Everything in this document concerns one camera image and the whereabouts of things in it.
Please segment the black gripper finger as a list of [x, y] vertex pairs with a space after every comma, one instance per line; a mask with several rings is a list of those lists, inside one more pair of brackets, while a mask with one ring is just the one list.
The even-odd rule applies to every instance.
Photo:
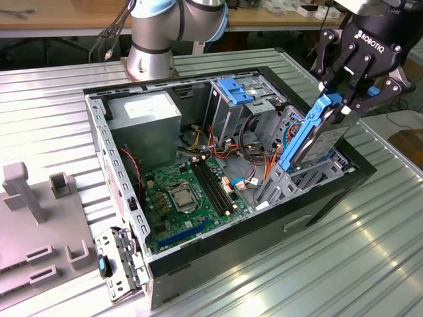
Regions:
[[381, 89], [375, 90], [373, 88], [375, 79], [369, 74], [369, 70], [375, 63], [375, 56], [365, 54], [350, 79], [340, 113], [348, 116], [353, 112], [364, 112], [403, 92], [412, 91], [414, 86], [408, 81], [402, 69], [402, 61], [403, 59], [395, 54], [387, 64], [376, 67], [377, 76], [387, 75], [387, 78], [383, 81]]
[[358, 95], [358, 29], [326, 28], [321, 31], [313, 72], [321, 93], [339, 93], [344, 98]]

